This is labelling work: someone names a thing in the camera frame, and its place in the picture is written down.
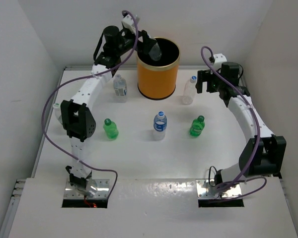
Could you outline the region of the clear bottle blue cap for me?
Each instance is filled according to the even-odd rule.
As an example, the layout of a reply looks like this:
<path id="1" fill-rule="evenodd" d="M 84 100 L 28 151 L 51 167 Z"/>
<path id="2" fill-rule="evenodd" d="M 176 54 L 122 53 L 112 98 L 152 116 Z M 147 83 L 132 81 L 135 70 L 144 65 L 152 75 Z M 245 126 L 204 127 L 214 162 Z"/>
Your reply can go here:
<path id="1" fill-rule="evenodd" d="M 152 47 L 149 51 L 149 56 L 153 61 L 159 61 L 161 59 L 161 49 L 155 38 L 151 38 Z"/>

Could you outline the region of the clear bottle white QR cap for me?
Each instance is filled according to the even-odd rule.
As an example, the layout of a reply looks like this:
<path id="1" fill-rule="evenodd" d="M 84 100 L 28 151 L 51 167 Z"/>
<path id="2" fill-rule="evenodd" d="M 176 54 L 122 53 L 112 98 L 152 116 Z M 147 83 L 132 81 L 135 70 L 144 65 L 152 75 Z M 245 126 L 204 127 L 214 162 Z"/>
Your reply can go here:
<path id="1" fill-rule="evenodd" d="M 118 102 L 125 103 L 127 101 L 127 83 L 120 74 L 115 75 L 113 88 Z"/>

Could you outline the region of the blue label water bottle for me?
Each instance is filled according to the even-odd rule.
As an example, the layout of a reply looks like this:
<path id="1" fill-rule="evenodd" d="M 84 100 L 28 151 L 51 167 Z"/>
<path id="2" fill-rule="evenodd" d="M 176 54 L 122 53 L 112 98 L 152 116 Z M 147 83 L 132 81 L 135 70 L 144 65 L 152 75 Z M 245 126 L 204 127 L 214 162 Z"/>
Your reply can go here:
<path id="1" fill-rule="evenodd" d="M 162 140 L 167 129 L 167 117 L 163 111 L 159 111 L 153 119 L 153 137 L 155 140 Z"/>

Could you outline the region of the clear bottle green white cap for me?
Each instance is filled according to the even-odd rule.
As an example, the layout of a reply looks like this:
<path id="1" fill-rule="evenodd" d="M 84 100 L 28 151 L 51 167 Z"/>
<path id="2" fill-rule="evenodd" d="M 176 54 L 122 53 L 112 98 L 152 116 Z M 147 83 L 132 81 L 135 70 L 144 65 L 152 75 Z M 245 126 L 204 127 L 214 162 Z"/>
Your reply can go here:
<path id="1" fill-rule="evenodd" d="M 53 110 L 54 110 L 54 114 L 55 114 L 55 117 L 57 118 L 58 122 L 60 124 L 63 124 L 60 104 L 59 103 L 54 103 L 53 104 Z"/>

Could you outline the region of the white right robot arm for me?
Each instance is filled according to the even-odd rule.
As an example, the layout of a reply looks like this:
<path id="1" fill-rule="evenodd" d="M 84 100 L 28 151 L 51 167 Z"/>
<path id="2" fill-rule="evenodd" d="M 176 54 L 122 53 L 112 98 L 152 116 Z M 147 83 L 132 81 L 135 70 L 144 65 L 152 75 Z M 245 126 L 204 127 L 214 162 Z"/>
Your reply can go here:
<path id="1" fill-rule="evenodd" d="M 237 63 L 223 62 L 219 71 L 208 69 L 197 73 L 197 92 L 202 92 L 203 83 L 207 84 L 207 92 L 218 92 L 246 140 L 237 164 L 218 170 L 214 180 L 207 182 L 210 192 L 218 196 L 241 182 L 278 175 L 287 144 L 283 136 L 275 135 L 265 125 L 252 104 L 249 90 L 239 85 L 242 74 L 239 68 Z"/>

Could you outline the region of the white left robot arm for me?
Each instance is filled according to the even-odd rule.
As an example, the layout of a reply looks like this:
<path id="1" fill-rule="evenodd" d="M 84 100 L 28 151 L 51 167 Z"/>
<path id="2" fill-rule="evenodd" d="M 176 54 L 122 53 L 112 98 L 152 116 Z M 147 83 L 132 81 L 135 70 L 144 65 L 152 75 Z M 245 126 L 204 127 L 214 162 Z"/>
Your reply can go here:
<path id="1" fill-rule="evenodd" d="M 121 56 L 135 48 L 137 52 L 153 60 L 161 58 L 157 40 L 145 30 L 133 31 L 126 27 L 106 27 L 93 54 L 91 78 L 83 83 L 78 92 L 68 101 L 61 103 L 63 128 L 70 138 L 73 163 L 66 167 L 70 184 L 78 190 L 87 192 L 92 186 L 92 170 L 82 164 L 87 158 L 85 146 L 96 130 L 96 121 L 91 109 L 106 83 L 115 75 Z"/>

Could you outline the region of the orange bin with gold rim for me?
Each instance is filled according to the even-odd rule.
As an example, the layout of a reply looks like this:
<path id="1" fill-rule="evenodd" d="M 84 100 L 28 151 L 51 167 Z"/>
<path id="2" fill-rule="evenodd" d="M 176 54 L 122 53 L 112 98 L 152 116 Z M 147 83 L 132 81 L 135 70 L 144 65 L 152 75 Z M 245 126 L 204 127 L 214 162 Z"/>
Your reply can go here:
<path id="1" fill-rule="evenodd" d="M 170 39 L 157 37 L 156 40 L 162 53 L 160 60 L 137 53 L 138 90 L 150 100 L 164 100 L 176 89 L 180 49 Z"/>

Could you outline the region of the aluminium rail frame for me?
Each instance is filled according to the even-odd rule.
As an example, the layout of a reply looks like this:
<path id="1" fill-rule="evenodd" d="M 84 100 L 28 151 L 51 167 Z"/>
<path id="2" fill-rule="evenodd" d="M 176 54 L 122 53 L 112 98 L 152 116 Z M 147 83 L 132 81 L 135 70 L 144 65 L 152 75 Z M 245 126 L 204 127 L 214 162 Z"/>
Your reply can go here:
<path id="1" fill-rule="evenodd" d="M 88 143 L 87 162 L 104 172 L 96 178 L 116 180 L 107 208 L 64 208 L 63 194 L 71 159 L 62 150 L 70 142 L 55 117 L 48 135 L 31 145 L 31 129 L 40 128 L 42 106 L 19 96 L 9 119 L 19 119 L 11 139 L 19 152 L 7 175 L 22 178 L 25 187 L 11 222 L 11 238 L 296 238 L 298 237 L 298 70 L 248 69 L 246 84 L 264 123 L 287 141 L 282 178 L 267 184 L 254 180 L 241 186 L 247 194 L 242 207 L 198 206 L 196 179 L 205 178 L 210 166 L 224 169 L 235 164 L 245 146 L 242 130 L 218 94 L 202 93 L 193 104 L 181 104 L 185 81 L 199 66 L 181 66 L 175 93 L 151 101 L 137 90 L 134 67 L 120 73 L 128 82 L 126 103 L 115 103 L 112 84 L 106 85 L 94 105 L 97 129 Z M 167 117 L 164 139 L 153 137 L 153 119 Z M 205 117 L 198 137 L 190 135 L 192 121 Z M 111 140 L 104 120 L 117 125 Z"/>

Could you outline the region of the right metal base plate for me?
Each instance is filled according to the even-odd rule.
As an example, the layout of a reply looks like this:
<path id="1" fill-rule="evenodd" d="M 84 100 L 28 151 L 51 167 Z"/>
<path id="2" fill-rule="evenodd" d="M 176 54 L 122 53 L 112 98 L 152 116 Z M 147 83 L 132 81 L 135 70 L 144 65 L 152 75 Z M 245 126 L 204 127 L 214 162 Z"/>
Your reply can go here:
<path id="1" fill-rule="evenodd" d="M 227 190 L 215 188 L 214 180 L 207 178 L 196 179 L 196 190 L 199 200 L 233 199 L 242 195 L 239 184 L 231 186 Z"/>

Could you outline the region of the metal base plate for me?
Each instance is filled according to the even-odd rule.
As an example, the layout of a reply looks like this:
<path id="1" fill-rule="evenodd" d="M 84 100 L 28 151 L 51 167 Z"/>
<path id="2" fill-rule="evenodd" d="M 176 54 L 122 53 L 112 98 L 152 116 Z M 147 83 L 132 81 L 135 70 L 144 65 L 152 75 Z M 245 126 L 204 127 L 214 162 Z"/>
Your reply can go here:
<path id="1" fill-rule="evenodd" d="M 231 186 L 227 190 L 215 188 L 214 180 L 207 178 L 196 179 L 196 190 L 199 200 L 233 199 L 242 195 L 239 184 Z"/>
<path id="2" fill-rule="evenodd" d="M 84 196 L 87 199 L 107 199 L 109 194 L 109 179 L 90 179 L 87 181 L 86 188 L 74 185 L 67 179 L 64 199 L 83 199 Z"/>

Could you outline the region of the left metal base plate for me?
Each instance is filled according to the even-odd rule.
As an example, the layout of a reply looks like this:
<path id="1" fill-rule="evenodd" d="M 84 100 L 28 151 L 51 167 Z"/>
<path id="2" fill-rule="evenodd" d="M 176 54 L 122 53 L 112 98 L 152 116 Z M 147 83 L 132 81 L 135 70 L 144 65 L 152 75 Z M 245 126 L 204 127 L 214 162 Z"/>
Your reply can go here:
<path id="1" fill-rule="evenodd" d="M 74 185 L 67 179 L 64 199 L 83 199 L 84 196 L 87 199 L 107 199 L 109 194 L 109 179 L 90 179 L 87 181 L 86 188 Z"/>

